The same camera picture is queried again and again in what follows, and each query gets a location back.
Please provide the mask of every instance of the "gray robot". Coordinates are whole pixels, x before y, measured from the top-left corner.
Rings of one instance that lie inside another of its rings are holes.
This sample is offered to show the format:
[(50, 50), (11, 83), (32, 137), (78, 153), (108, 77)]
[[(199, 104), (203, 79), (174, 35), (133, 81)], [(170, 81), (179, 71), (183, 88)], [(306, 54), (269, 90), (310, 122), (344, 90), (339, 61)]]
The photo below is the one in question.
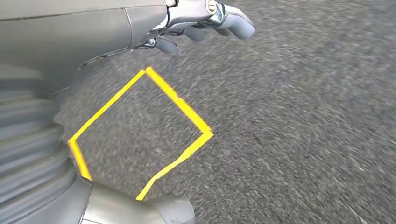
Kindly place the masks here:
[(2, 0), (0, 2), (0, 224), (194, 224), (191, 203), (145, 202), (82, 178), (59, 142), (51, 95), (97, 58), (158, 48), (166, 35), (205, 28), (249, 38), (253, 23), (214, 0)]

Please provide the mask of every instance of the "yellow square outline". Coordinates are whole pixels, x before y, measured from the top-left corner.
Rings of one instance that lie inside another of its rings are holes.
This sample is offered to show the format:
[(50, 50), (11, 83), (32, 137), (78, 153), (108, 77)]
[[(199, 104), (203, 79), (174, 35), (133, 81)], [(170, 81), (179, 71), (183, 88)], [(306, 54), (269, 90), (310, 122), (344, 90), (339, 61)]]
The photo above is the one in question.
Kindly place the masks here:
[(69, 147), (76, 160), (80, 173), (83, 177), (92, 180), (89, 173), (87, 164), (81, 153), (81, 150), (77, 144), (77, 138), (90, 126), (92, 125), (111, 105), (113, 105), (133, 84), (136, 83), (139, 78), (144, 74), (148, 75), (155, 84), (180, 108), (180, 110), (197, 126), (202, 132), (202, 135), (197, 138), (190, 146), (188, 146), (182, 154), (171, 164), (164, 167), (157, 174), (155, 174), (141, 190), (140, 194), (136, 197), (136, 200), (143, 200), (154, 182), (171, 171), (174, 167), (187, 160), (192, 156), (201, 146), (203, 146), (212, 136), (212, 130), (202, 120), (202, 118), (182, 99), (179, 98), (177, 93), (172, 87), (151, 67), (141, 70), (136, 74), (120, 91), (118, 91), (102, 108), (100, 108), (68, 141)]

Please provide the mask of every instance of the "silver metal part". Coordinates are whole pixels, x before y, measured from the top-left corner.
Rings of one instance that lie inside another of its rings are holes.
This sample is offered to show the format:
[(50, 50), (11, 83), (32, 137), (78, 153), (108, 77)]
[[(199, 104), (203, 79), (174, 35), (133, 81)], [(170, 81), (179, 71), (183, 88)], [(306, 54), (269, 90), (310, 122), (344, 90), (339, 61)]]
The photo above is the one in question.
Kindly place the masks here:
[(206, 0), (206, 10), (210, 14), (214, 14), (216, 12), (216, 1), (215, 0)]
[(195, 224), (195, 214), (184, 198), (164, 196), (142, 202), (93, 184), (80, 224)]
[(221, 2), (216, 3), (216, 13), (196, 27), (214, 28), (224, 36), (234, 34), (240, 39), (248, 39), (255, 32), (253, 22), (240, 9)]
[(176, 5), (176, 0), (165, 0), (165, 4), (168, 7), (172, 7)]
[(183, 28), (177, 26), (180, 23), (186, 27), (190, 25), (189, 23), (209, 19), (214, 12), (208, 12), (207, 4), (208, 1), (206, 0), (179, 0), (177, 6), (168, 9), (169, 22), (167, 29)]

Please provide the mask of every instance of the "gray plastic casing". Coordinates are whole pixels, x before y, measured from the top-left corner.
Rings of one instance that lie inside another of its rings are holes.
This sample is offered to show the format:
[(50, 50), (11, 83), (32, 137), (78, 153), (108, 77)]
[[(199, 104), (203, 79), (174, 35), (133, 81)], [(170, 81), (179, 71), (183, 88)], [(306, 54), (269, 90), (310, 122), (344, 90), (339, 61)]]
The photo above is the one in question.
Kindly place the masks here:
[(134, 48), (166, 15), (165, 0), (3, 0), (0, 63), (38, 70), (59, 91), (80, 65)]

